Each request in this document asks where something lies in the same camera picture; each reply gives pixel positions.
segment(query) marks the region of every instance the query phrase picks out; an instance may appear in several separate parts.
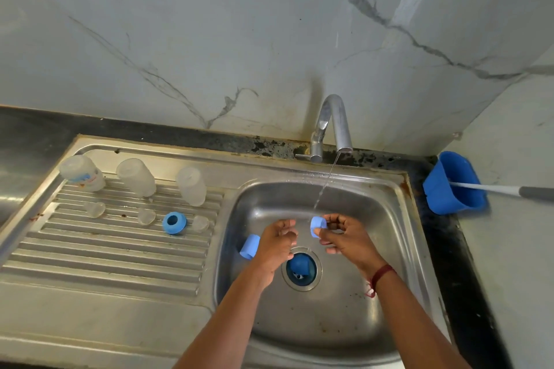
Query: chrome faucet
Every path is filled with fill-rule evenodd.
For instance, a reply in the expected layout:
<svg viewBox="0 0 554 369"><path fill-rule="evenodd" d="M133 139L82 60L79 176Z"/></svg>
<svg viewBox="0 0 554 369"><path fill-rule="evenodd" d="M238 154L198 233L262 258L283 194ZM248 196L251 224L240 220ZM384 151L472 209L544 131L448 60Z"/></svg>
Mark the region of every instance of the chrome faucet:
<svg viewBox="0 0 554 369"><path fill-rule="evenodd" d="M306 155L296 154L296 158L309 159L312 162L321 162L323 160L323 137L325 137L325 130L327 130L331 117L333 117L337 152L348 153L353 151L348 121L346 120L345 105L341 97L332 94L325 98L319 111L315 130L311 135L309 153Z"/></svg>

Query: forearm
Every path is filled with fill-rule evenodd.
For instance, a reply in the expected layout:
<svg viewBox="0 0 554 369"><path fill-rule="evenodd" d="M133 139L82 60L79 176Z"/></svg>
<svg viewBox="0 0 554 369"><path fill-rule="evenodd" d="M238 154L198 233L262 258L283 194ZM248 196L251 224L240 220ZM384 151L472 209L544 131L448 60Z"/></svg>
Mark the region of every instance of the forearm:
<svg viewBox="0 0 554 369"><path fill-rule="evenodd" d="M379 280L376 292L406 369L470 369L395 272Z"/></svg>
<svg viewBox="0 0 554 369"><path fill-rule="evenodd" d="M257 269L250 265L233 282L174 369L239 369L263 288Z"/></svg>

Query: running water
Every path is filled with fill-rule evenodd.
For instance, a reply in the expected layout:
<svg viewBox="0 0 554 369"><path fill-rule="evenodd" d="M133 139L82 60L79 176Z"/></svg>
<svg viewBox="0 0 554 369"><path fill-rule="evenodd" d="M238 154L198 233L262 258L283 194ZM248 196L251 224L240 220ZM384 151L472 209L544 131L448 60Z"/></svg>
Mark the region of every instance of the running water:
<svg viewBox="0 0 554 369"><path fill-rule="evenodd" d="M333 168L335 167L337 161L338 161L338 158L339 156L341 156L340 152L337 152L337 157L335 158L335 162L333 162L333 166L331 166L331 170L329 171L329 175L327 176L327 180L325 181L325 185L323 186L323 188L321 189L321 191L319 192L319 195L317 196L317 201L315 202L315 205L314 205L314 210L317 208L317 205L319 204L319 201L321 200L321 195L323 194L323 191L327 188L327 186L329 185L329 181L330 181L330 178L331 178L331 173L333 172Z"/></svg>

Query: marble wall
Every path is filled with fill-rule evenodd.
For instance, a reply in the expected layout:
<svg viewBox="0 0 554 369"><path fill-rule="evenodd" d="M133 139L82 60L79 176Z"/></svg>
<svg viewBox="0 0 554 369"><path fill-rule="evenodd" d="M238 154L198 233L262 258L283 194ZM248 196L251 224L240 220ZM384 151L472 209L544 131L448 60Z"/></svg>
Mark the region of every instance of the marble wall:
<svg viewBox="0 0 554 369"><path fill-rule="evenodd" d="M554 0L0 6L0 103L306 140L337 93L356 147L409 154L446 146L554 31Z"/></svg>
<svg viewBox="0 0 554 369"><path fill-rule="evenodd" d="M554 46L533 65L549 68ZM554 187L554 77L510 86L447 149L483 184ZM554 207L489 193L489 207L459 215L476 270L515 369L552 367Z"/></svg>

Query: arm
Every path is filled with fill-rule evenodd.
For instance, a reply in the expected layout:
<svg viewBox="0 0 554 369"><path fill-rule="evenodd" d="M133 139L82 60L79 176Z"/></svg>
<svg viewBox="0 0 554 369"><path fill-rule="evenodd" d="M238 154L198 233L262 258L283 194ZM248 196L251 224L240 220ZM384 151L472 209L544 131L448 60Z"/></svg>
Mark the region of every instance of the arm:
<svg viewBox="0 0 554 369"><path fill-rule="evenodd" d="M291 219L268 226L255 257L233 282L208 324L177 361L174 369L239 369L261 292L273 281L275 270L293 255L298 232Z"/></svg>
<svg viewBox="0 0 554 369"><path fill-rule="evenodd" d="M337 213L324 218L331 230L344 231L314 230L322 245L334 244L327 253L343 254L367 280L387 264L361 222ZM386 273L374 288L406 369L470 369L395 272Z"/></svg>

